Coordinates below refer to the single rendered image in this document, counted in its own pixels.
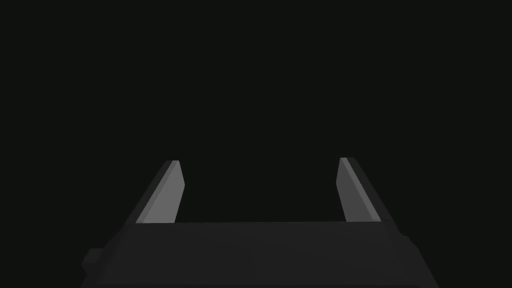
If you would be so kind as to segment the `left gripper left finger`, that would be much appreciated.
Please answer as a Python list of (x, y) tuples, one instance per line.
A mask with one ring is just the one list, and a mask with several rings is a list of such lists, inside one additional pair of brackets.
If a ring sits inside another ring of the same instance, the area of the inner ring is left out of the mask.
[(167, 160), (129, 215), (128, 224), (170, 224), (176, 221), (185, 180), (178, 160)]

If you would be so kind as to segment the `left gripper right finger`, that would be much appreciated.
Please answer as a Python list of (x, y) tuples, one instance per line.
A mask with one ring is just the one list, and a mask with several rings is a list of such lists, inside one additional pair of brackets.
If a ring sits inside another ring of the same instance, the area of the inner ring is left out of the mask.
[(382, 198), (355, 158), (339, 159), (335, 184), (347, 222), (393, 221)]

